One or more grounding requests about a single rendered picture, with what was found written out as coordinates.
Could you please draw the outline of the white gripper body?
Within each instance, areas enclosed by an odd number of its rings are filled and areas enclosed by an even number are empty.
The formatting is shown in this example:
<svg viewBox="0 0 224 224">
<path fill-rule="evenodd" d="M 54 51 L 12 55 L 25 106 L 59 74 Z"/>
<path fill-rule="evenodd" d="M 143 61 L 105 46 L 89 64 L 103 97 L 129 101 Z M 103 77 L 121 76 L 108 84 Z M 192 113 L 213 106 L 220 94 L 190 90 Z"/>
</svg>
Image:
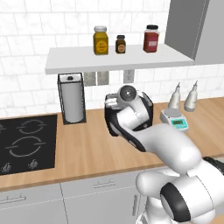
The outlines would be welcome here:
<svg viewBox="0 0 224 224">
<path fill-rule="evenodd" d="M 108 98 L 104 102 L 104 104 L 107 109 L 118 109 L 119 108 L 116 98 Z"/>
</svg>

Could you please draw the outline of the white paper towel roll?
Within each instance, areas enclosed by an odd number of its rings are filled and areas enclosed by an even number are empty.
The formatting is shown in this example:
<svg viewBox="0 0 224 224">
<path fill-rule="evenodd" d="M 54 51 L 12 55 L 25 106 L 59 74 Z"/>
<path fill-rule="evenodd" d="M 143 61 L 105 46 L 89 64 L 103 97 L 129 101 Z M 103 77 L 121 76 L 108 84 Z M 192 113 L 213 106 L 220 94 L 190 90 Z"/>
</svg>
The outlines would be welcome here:
<svg viewBox="0 0 224 224">
<path fill-rule="evenodd" d="M 83 118 L 81 76 L 66 74 L 61 78 L 61 90 L 66 120 L 77 123 Z"/>
</svg>

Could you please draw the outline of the small brown jar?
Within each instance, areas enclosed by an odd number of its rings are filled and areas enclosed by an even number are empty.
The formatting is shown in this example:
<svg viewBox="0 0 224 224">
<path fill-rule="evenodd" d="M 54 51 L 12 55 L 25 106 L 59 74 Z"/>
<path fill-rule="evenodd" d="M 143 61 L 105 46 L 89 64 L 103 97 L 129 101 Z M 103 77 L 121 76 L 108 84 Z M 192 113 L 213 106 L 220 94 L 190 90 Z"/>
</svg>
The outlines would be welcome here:
<svg viewBox="0 0 224 224">
<path fill-rule="evenodd" d="M 118 35 L 115 41 L 115 51 L 117 53 L 125 53 L 126 51 L 126 42 L 124 35 Z"/>
</svg>

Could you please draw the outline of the yellow spice jar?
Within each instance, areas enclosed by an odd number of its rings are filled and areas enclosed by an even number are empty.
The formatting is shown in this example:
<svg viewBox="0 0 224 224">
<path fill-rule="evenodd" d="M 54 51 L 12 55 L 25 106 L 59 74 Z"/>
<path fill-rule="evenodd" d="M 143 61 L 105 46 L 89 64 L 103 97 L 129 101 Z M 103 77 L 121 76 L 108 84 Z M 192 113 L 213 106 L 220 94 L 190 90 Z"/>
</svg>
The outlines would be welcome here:
<svg viewBox="0 0 224 224">
<path fill-rule="evenodd" d="M 96 55 L 107 55 L 109 53 L 109 39 L 106 26 L 98 25 L 94 28 L 94 53 Z"/>
</svg>

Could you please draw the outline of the white kitchen scale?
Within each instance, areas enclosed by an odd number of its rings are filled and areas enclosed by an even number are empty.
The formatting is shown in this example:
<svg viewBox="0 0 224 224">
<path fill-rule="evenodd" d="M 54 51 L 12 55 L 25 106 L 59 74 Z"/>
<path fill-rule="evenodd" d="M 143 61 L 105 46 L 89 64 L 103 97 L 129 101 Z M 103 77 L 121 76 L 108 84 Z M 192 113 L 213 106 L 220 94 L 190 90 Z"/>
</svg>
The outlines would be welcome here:
<svg viewBox="0 0 224 224">
<path fill-rule="evenodd" d="M 166 108 L 160 112 L 160 120 L 167 123 L 177 130 L 188 131 L 188 123 L 184 115 L 175 108 Z"/>
</svg>

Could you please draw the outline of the red spice jar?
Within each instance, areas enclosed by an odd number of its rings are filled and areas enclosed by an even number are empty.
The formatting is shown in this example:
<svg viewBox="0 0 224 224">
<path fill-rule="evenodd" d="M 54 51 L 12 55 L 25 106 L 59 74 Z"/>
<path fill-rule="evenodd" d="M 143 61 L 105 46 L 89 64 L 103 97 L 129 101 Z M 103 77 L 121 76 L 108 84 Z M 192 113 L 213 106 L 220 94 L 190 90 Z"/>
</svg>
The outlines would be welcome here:
<svg viewBox="0 0 224 224">
<path fill-rule="evenodd" d="M 158 26 L 148 24 L 144 32 L 143 50 L 147 53 L 155 53 L 158 49 Z"/>
</svg>

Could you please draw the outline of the grey drawer front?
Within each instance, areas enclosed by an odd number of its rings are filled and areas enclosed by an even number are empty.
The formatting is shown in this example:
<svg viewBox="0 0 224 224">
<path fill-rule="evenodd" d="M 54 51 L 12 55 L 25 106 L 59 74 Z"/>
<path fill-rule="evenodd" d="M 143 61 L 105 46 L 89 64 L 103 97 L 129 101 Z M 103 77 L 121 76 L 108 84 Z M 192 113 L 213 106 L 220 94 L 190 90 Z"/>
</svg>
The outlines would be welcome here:
<svg viewBox="0 0 224 224">
<path fill-rule="evenodd" d="M 0 210 L 16 207 L 47 206 L 50 209 L 63 210 L 63 199 L 59 184 L 35 186 L 25 189 L 0 192 L 0 200 L 7 196 L 16 198 L 25 196 L 26 200 L 0 205 Z"/>
<path fill-rule="evenodd" d="M 89 195 L 92 193 L 106 192 L 115 189 L 122 189 L 125 187 L 135 187 L 136 186 L 136 177 L 140 171 L 129 171 L 117 174 L 111 174 L 107 176 L 100 176 L 94 178 L 84 178 L 68 182 L 61 183 L 61 189 L 63 196 L 65 198 L 81 195 Z M 93 188 L 93 184 L 97 181 L 106 182 L 109 179 L 115 181 L 115 185 L 111 187 L 104 188 Z"/>
</svg>

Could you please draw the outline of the black hob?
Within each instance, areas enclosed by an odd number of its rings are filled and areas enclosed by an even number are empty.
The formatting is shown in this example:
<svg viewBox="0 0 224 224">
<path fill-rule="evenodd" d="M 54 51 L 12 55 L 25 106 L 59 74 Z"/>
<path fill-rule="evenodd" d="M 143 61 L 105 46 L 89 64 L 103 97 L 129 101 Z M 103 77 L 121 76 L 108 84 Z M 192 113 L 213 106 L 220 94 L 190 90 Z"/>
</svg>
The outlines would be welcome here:
<svg viewBox="0 0 224 224">
<path fill-rule="evenodd" d="M 55 166 L 57 115 L 0 120 L 0 176 Z"/>
</svg>

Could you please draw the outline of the grey cupboard door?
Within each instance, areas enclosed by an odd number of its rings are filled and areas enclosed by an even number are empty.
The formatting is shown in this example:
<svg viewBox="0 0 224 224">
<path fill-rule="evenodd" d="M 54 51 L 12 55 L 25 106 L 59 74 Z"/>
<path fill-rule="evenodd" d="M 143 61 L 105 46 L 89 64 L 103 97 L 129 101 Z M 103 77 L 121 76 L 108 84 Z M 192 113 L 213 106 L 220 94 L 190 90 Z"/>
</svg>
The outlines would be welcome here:
<svg viewBox="0 0 224 224">
<path fill-rule="evenodd" d="M 0 224 L 67 224 L 61 200 L 0 210 Z"/>
<path fill-rule="evenodd" d="M 64 198 L 68 224 L 135 224 L 132 216 L 135 187 Z"/>
</svg>

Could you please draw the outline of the grey wall socket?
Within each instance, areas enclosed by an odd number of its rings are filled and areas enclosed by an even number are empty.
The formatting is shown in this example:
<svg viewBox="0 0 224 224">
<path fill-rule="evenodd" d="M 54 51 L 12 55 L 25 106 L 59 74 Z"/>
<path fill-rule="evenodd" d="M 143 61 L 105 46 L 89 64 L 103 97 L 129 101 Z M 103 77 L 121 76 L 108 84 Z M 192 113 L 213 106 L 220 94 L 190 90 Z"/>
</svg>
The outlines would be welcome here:
<svg viewBox="0 0 224 224">
<path fill-rule="evenodd" d="M 98 72 L 97 73 L 97 84 L 99 86 L 109 84 L 109 71 Z"/>
<path fill-rule="evenodd" d="M 84 84 L 86 87 L 95 86 L 95 72 L 85 72 L 84 73 Z"/>
</svg>

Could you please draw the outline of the white wall shelf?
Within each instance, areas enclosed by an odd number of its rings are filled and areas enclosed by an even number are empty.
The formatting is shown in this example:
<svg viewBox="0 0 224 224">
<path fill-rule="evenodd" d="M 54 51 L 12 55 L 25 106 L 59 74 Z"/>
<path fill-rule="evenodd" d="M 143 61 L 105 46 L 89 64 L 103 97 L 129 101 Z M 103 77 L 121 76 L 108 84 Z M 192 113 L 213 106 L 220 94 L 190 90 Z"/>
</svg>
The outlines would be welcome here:
<svg viewBox="0 0 224 224">
<path fill-rule="evenodd" d="M 141 45 L 129 45 L 126 53 L 116 53 L 111 46 L 107 55 L 95 55 L 92 46 L 59 47 L 49 50 L 45 73 L 72 74 L 192 64 L 192 59 L 165 44 L 160 44 L 156 52 L 145 52 Z"/>
</svg>

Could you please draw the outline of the grey wall cupboard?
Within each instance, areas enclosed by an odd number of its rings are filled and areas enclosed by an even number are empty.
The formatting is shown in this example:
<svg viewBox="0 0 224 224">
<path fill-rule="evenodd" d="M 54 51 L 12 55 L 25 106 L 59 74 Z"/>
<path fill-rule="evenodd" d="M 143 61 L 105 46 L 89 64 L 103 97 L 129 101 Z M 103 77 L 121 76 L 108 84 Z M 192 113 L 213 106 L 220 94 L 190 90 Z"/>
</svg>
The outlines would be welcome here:
<svg viewBox="0 0 224 224">
<path fill-rule="evenodd" d="M 224 64 L 224 0 L 171 0 L 164 43 L 195 65 Z"/>
</svg>

